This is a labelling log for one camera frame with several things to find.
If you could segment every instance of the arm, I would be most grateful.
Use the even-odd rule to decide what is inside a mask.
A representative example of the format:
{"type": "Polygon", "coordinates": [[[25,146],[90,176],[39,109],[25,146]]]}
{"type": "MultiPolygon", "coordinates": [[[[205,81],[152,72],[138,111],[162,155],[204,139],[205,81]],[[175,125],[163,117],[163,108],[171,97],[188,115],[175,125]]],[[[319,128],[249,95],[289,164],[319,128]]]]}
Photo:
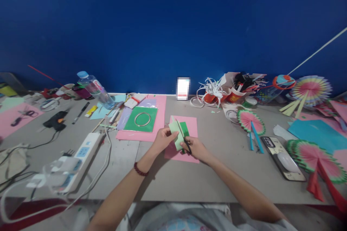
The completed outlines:
{"type": "MultiPolygon", "coordinates": [[[[148,172],[158,154],[161,153],[177,135],[178,132],[171,134],[168,127],[160,129],[152,146],[137,163],[138,169],[144,173],[148,172]]],[[[102,203],[88,226],[88,231],[116,230],[122,218],[128,212],[144,178],[145,177],[139,175],[134,168],[131,169],[102,203]]]]}
{"type": "MultiPolygon", "coordinates": [[[[192,154],[218,174],[252,219],[269,223],[274,223],[280,219],[287,220],[267,197],[214,157],[198,138],[187,136],[186,140],[190,145],[192,154]]],[[[181,146],[188,150],[185,143],[181,143],[181,146]]]]}

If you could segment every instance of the red bead bracelet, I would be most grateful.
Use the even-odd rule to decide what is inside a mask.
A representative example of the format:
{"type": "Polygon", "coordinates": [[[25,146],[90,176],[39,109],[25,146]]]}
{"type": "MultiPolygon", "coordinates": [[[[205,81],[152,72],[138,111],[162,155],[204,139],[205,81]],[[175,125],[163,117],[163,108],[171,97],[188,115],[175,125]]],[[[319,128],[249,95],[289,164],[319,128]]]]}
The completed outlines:
{"type": "Polygon", "coordinates": [[[138,174],[140,174],[141,176],[144,176],[144,177],[148,176],[148,173],[149,173],[149,172],[144,173],[144,172],[142,172],[142,171],[140,171],[140,170],[138,169],[138,167],[137,167],[137,162],[134,163],[134,169],[135,169],[136,172],[137,172],[138,174]]]}

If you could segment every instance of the scissors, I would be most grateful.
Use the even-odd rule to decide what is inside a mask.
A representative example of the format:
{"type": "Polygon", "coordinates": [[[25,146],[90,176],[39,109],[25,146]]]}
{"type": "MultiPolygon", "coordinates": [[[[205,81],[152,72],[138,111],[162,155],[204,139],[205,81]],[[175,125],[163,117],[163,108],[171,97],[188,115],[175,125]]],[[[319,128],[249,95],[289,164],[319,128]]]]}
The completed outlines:
{"type": "Polygon", "coordinates": [[[24,108],[24,111],[18,111],[19,113],[21,113],[21,116],[16,118],[12,123],[11,126],[17,126],[23,119],[28,118],[28,117],[37,117],[39,115],[38,112],[35,112],[33,110],[28,110],[29,107],[26,106],[24,108]]]}
{"type": "Polygon", "coordinates": [[[183,130],[182,130],[182,128],[181,128],[180,122],[179,122],[177,119],[176,119],[176,122],[177,122],[178,127],[179,127],[179,129],[180,129],[180,132],[181,132],[181,134],[182,134],[183,140],[184,140],[185,144],[187,145],[187,147],[188,147],[188,149],[189,149],[188,153],[189,153],[189,154],[192,154],[192,150],[190,149],[190,144],[188,144],[187,140],[185,139],[184,132],[183,132],[183,130]]]}

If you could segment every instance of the gray tabletop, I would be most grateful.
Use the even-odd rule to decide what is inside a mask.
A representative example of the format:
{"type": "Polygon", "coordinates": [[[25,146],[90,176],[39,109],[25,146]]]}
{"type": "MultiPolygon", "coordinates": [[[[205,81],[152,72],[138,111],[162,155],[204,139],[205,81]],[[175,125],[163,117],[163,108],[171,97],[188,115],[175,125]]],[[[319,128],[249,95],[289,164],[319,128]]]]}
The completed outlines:
{"type": "MultiPolygon", "coordinates": [[[[44,164],[57,160],[61,156],[61,151],[77,150],[87,134],[99,122],[99,120],[81,117],[75,125],[71,124],[86,102],[85,100],[63,101],[63,106],[59,109],[43,114],[7,137],[1,145],[1,149],[13,147],[21,142],[31,145],[47,142],[52,137],[54,130],[46,129],[41,133],[37,133],[37,130],[42,127],[43,122],[59,110],[71,107],[65,118],[67,127],[60,133],[58,139],[51,144],[28,151],[30,167],[27,171],[41,171],[44,164]]],[[[96,104],[96,100],[91,102],[89,108],[94,104],[96,104]]],[[[167,96],[165,122],[169,122],[171,115],[196,117],[198,135],[205,146],[274,203],[334,204],[322,181],[320,184],[325,202],[316,200],[312,194],[306,191],[307,183],[285,180],[270,154],[267,151],[264,154],[250,151],[246,132],[240,126],[227,120],[223,111],[217,113],[218,111],[217,108],[211,107],[194,108],[188,101],[177,101],[174,96],[167,96]]],[[[274,136],[273,126],[277,124],[285,129],[288,128],[289,118],[279,113],[278,107],[259,106],[256,113],[266,125],[265,136],[274,136]]],[[[149,142],[117,140],[115,138],[116,130],[109,133],[112,142],[109,165],[94,189],[84,197],[85,199],[105,199],[131,170],[134,162],[138,161],[151,146],[149,142]]],[[[87,189],[104,164],[108,147],[109,142],[105,140],[78,189],[70,194],[69,198],[76,198],[87,189]]],[[[344,197],[347,197],[345,184],[336,185],[336,187],[344,197]]],[[[28,196],[30,192],[24,187],[18,187],[11,191],[11,195],[28,196]]],[[[37,190],[35,196],[45,197],[48,196],[48,193],[44,189],[37,190]]],[[[236,202],[227,186],[207,165],[167,160],[164,159],[164,153],[161,153],[155,160],[149,176],[139,189],[136,200],[236,202]]]]}

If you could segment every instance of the red stick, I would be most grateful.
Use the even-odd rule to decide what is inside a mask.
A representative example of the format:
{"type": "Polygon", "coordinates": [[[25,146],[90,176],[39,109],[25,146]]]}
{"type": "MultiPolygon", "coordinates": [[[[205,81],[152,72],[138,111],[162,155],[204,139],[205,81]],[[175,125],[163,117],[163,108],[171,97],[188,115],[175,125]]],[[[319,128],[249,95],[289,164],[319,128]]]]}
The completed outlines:
{"type": "Polygon", "coordinates": [[[30,65],[28,65],[28,66],[29,66],[29,67],[31,67],[32,69],[36,70],[38,73],[41,73],[42,75],[44,75],[44,76],[48,77],[49,79],[51,79],[51,80],[55,81],[56,83],[58,83],[59,85],[63,86],[64,88],[66,88],[66,89],[70,90],[70,88],[68,88],[68,87],[64,86],[63,84],[59,83],[59,82],[58,82],[58,81],[56,81],[55,79],[52,79],[50,76],[47,76],[46,74],[42,73],[42,72],[41,72],[41,71],[39,71],[38,69],[35,69],[34,67],[32,67],[32,66],[30,66],[30,65]]]}

